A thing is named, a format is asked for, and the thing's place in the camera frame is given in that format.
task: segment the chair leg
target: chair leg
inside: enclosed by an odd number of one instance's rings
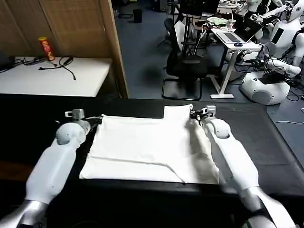
[[[161,91],[161,96],[162,98],[165,99],[170,99],[170,100],[181,100],[181,101],[199,101],[202,97],[202,79],[199,78],[199,97],[197,99],[190,99],[190,98],[181,98],[181,97],[174,97],[174,96],[165,96],[165,85],[166,82],[179,82],[180,80],[178,78],[165,78],[162,83],[162,91]]]

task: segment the trash bin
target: trash bin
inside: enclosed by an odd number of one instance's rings
[[[143,11],[141,9],[133,10],[134,23],[141,23],[143,19]]]

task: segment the monitor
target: monitor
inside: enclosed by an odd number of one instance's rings
[[[180,0],[180,13],[201,16],[203,12],[215,14],[219,0]]]

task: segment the wooden wall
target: wooden wall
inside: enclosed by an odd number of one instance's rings
[[[56,56],[112,58],[119,92],[128,97],[111,0],[0,0],[1,51],[42,56],[41,36]]]

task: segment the pringles can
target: pringles can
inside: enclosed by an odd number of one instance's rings
[[[38,40],[43,48],[44,53],[47,56],[47,59],[49,61],[55,60],[55,56],[54,56],[53,50],[49,44],[48,39],[46,37],[39,37]]]

